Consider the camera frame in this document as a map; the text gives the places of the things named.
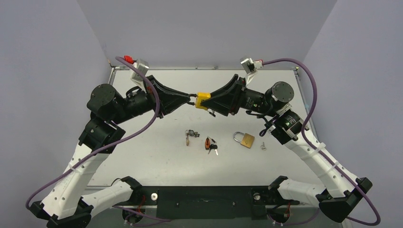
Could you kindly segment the yellow black padlock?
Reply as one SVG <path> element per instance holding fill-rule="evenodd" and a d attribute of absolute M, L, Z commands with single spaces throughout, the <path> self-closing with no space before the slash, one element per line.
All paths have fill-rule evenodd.
<path fill-rule="evenodd" d="M 189 97 L 195 97 L 196 100 L 195 100 L 195 102 L 189 101 L 187 104 L 192 105 L 192 106 L 194 106 L 195 108 L 198 108 L 198 109 L 208 110 L 207 107 L 202 105 L 202 102 L 211 98 L 210 93 L 199 92 L 199 93 L 196 93 L 196 94 L 189 94 Z"/>

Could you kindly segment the large brass padlock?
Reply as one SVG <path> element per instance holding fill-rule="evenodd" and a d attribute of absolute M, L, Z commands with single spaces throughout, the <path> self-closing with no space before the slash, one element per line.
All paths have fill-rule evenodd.
<path fill-rule="evenodd" d="M 255 137 L 248 133 L 235 132 L 233 134 L 233 139 L 240 145 L 250 149 L 254 143 Z"/>

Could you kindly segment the orange black padlock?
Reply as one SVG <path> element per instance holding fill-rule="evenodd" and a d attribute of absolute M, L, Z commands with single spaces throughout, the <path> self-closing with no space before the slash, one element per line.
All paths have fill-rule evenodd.
<path fill-rule="evenodd" d="M 206 150 L 209 150 L 209 149 L 210 149 L 210 146 L 211 146 L 210 137 L 206 137 L 205 143 L 204 143 L 204 147 L 205 147 Z"/>

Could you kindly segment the black-headed keys bunch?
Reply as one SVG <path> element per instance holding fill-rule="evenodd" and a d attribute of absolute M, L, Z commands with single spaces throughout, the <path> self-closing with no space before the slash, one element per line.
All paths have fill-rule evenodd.
<path fill-rule="evenodd" d="M 208 154 L 210 154 L 211 151 L 214 151 L 214 152 L 216 153 L 216 155 L 219 155 L 219 154 L 218 154 L 218 145 L 217 145 L 217 142 L 216 142 L 213 138 L 210 138 L 210 140 L 211 140 L 211 146 L 210 146 L 210 149 L 207 150 L 207 151 L 208 151 Z"/>

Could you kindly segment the silver key with ring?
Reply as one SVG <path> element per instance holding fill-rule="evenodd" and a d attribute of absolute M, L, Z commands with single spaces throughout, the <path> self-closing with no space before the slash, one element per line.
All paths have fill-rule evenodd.
<path fill-rule="evenodd" d="M 260 148 L 261 148 L 263 151 L 265 151 L 265 150 L 267 149 L 264 142 L 261 144 Z"/>

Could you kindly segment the small brass long-shackle padlock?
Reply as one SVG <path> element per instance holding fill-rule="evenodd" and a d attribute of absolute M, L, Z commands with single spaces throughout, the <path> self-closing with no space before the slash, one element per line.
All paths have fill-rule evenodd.
<path fill-rule="evenodd" d="M 190 144 L 189 134 L 186 133 L 185 136 L 186 136 L 186 137 L 185 137 L 186 146 L 189 146 L 189 144 Z"/>

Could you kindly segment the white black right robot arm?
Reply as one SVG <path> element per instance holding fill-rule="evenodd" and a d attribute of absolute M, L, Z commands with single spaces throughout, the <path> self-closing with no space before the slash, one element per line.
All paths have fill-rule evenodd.
<path fill-rule="evenodd" d="M 299 201 L 321 210 L 335 222 L 344 221 L 367 193 L 372 183 L 342 166 L 319 142 L 303 119 L 291 109 L 294 90 L 286 82 L 276 82 L 266 92 L 247 88 L 246 79 L 234 75 L 230 82 L 212 93 L 198 93 L 196 107 L 211 114 L 234 115 L 245 109 L 265 121 L 264 132 L 294 152 L 320 179 L 308 184 L 279 176 L 270 185 L 272 202 Z"/>

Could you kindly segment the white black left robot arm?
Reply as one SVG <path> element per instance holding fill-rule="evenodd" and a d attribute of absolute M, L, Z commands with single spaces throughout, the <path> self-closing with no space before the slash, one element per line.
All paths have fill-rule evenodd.
<path fill-rule="evenodd" d="M 84 190 L 115 149 L 115 143 L 124 136 L 120 123 L 149 111 L 163 118 L 190 99 L 189 94 L 163 86 L 153 76 L 148 76 L 144 89 L 134 87 L 126 97 L 110 84 L 97 86 L 87 103 L 91 119 L 62 178 L 53 183 L 52 191 L 43 200 L 33 202 L 29 210 L 46 220 L 49 228 L 84 228 L 91 218 L 115 204 L 138 203 L 142 197 L 141 184 L 129 176 L 93 194 L 84 195 Z"/>

